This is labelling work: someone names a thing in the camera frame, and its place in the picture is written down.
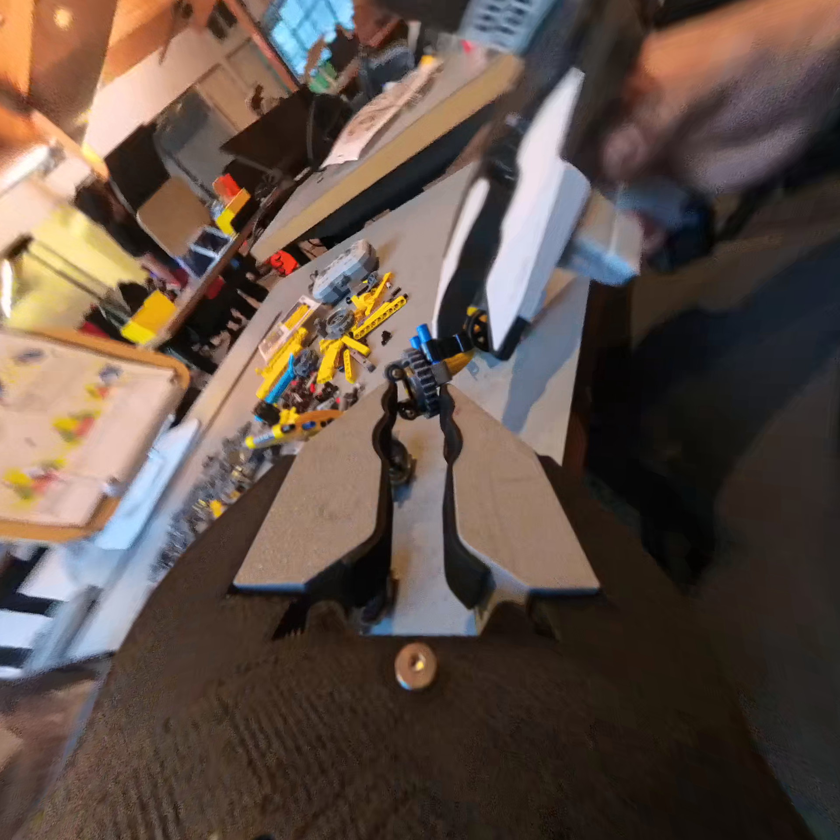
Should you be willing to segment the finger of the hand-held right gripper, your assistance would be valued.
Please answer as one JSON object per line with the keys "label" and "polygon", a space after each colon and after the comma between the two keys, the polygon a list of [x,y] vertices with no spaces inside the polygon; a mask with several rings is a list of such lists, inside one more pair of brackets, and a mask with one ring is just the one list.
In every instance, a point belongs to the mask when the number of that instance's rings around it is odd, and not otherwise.
{"label": "finger of the hand-held right gripper", "polygon": [[462,330],[469,308],[486,302],[487,279],[508,206],[509,187],[478,169],[459,206],[444,253],[434,305],[436,339]]}
{"label": "finger of the hand-held right gripper", "polygon": [[570,68],[542,100],[516,151],[516,179],[500,223],[485,293],[490,352],[510,358],[591,194],[589,180],[562,157],[585,75]]}

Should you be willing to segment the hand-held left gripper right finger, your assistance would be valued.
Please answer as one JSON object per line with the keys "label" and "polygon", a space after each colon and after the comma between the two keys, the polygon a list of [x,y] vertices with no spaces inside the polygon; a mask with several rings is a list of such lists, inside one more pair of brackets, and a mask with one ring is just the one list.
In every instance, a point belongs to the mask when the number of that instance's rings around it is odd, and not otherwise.
{"label": "hand-held left gripper right finger", "polygon": [[446,475],[444,573],[471,611],[499,602],[595,595],[592,565],[543,464],[462,391],[440,395]]}

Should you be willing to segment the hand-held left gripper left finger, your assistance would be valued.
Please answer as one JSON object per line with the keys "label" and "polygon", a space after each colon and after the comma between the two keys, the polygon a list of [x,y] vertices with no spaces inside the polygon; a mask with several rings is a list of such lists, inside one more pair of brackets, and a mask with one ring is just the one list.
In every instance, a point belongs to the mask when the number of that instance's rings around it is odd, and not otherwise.
{"label": "hand-held left gripper left finger", "polygon": [[396,385],[385,382],[304,444],[234,578],[238,592],[329,599],[352,609],[384,591],[396,404]]}

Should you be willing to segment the person's grey pants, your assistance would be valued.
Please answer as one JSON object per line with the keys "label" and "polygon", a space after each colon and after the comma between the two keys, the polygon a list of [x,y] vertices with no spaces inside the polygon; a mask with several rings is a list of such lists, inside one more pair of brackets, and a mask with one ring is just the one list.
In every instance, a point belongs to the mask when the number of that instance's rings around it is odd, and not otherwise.
{"label": "person's grey pants", "polygon": [[606,293],[587,453],[818,838],[838,838],[838,245],[831,179]]}

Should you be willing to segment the grey desk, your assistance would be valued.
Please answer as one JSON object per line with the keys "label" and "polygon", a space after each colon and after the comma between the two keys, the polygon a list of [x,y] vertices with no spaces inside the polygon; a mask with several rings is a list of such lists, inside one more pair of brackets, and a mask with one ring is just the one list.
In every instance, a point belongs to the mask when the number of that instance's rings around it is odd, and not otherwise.
{"label": "grey desk", "polygon": [[[416,327],[431,322],[438,273],[446,239],[473,165],[436,183],[419,197],[362,231],[394,273],[408,303],[386,325],[392,340],[374,343],[379,367],[399,355]],[[256,347],[275,319],[305,290],[311,268],[282,279],[206,384],[185,420],[200,427],[189,456],[174,473],[166,493],[130,550],[79,549],[84,571],[111,571],[112,578],[85,626],[68,648],[81,661],[119,648],[154,588],[153,572],[169,520],[214,454],[251,417],[259,377]],[[561,463],[571,417],[589,286],[586,280],[556,271],[544,307],[509,362],[483,359],[457,375],[455,386],[488,414],[503,422],[536,452]],[[416,478],[395,510],[393,563],[399,585],[391,617],[377,634],[472,635],[476,621],[445,582],[440,513],[445,462],[438,421],[398,421],[398,437],[416,457]]]}

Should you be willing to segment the white desk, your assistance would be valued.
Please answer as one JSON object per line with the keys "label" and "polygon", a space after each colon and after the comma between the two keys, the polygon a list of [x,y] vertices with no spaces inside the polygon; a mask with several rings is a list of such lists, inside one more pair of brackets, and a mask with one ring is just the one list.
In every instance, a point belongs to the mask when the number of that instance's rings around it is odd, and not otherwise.
{"label": "white desk", "polygon": [[337,240],[420,193],[457,160],[520,71],[520,59],[510,55],[445,60],[359,160],[330,166],[299,186],[255,240],[252,255],[261,262],[305,239]]}

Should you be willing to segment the white paper sheet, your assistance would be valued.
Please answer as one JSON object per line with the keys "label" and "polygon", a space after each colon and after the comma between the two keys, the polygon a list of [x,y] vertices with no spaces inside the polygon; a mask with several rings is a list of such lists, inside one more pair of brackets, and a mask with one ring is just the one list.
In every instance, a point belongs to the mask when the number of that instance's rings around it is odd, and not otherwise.
{"label": "white paper sheet", "polygon": [[443,67],[442,59],[426,56],[403,79],[390,82],[383,92],[353,115],[339,132],[320,170],[359,160],[366,147],[404,111],[417,104]]}

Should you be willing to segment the wooden document stand with sheet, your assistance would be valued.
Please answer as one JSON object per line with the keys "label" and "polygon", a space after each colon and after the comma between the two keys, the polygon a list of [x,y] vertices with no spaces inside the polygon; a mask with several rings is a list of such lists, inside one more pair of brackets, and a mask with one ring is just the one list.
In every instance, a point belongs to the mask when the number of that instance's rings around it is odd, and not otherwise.
{"label": "wooden document stand with sheet", "polygon": [[103,530],[190,380],[183,362],[130,343],[2,327],[2,542]]}

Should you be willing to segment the grey battery box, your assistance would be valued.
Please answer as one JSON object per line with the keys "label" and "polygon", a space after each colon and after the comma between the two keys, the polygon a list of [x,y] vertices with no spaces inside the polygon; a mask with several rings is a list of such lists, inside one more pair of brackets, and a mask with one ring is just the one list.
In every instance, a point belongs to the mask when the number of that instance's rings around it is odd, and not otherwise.
{"label": "grey battery box", "polygon": [[311,274],[309,297],[327,306],[336,306],[358,285],[375,273],[380,260],[373,245],[366,239],[354,242],[330,262],[325,269]]}

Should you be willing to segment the pile of small brick parts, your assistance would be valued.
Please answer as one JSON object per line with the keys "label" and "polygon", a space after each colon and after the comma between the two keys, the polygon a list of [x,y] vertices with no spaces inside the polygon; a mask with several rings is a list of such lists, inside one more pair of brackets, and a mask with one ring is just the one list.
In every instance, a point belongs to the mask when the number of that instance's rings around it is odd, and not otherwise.
{"label": "pile of small brick parts", "polygon": [[[303,414],[339,409],[345,413],[361,399],[366,388],[361,381],[362,374],[377,370],[370,341],[376,331],[382,330],[386,320],[405,307],[407,300],[393,273],[375,272],[340,304],[321,307],[316,318],[307,327],[295,331],[264,370],[258,371],[262,377],[257,391],[260,398],[286,369],[292,368],[302,350],[312,348],[321,354],[317,374],[305,381],[295,379],[276,405],[259,399],[253,416],[205,454],[201,472],[183,504],[172,515],[150,567],[152,583],[160,581],[197,537],[231,508],[280,456],[295,455],[315,437],[249,453],[244,449],[247,436],[260,434],[277,424],[282,410],[294,408]],[[341,308],[355,311],[354,326],[341,339],[324,339],[319,331],[322,321],[331,311]]]}

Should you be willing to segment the grey gear brick assembly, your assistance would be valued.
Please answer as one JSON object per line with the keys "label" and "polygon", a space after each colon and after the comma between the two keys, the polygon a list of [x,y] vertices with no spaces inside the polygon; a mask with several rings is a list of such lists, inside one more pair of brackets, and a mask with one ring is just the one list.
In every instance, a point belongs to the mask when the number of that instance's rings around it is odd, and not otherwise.
{"label": "grey gear brick assembly", "polygon": [[487,313],[475,307],[468,308],[461,330],[443,338],[435,338],[429,325],[419,325],[409,348],[385,370],[388,382],[404,388],[396,405],[399,416],[407,421],[436,417],[441,388],[473,364],[477,351],[489,349],[489,337]]}

